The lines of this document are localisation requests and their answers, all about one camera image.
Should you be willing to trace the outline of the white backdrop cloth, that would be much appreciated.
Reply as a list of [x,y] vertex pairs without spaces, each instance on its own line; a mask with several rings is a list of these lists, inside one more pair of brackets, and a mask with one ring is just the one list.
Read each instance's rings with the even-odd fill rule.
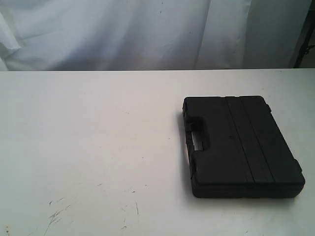
[[0,68],[288,68],[309,0],[3,0]]

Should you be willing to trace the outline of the black plastic carrying case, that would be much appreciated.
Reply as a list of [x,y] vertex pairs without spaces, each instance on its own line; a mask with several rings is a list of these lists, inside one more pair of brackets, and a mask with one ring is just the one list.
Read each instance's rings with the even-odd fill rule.
[[262,96],[186,97],[191,190],[198,198],[294,198],[305,178]]

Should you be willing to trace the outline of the black stand pole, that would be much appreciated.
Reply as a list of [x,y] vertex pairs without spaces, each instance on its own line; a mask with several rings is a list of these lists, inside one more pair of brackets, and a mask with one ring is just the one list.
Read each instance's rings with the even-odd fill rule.
[[307,55],[309,53],[309,51],[314,47],[314,45],[309,45],[309,41],[310,41],[311,36],[315,30],[315,12],[314,11],[311,11],[310,13],[308,13],[308,15],[306,17],[306,24],[307,24],[306,35],[305,35],[303,43],[299,49],[299,53],[298,53],[294,68],[300,67],[304,55]]

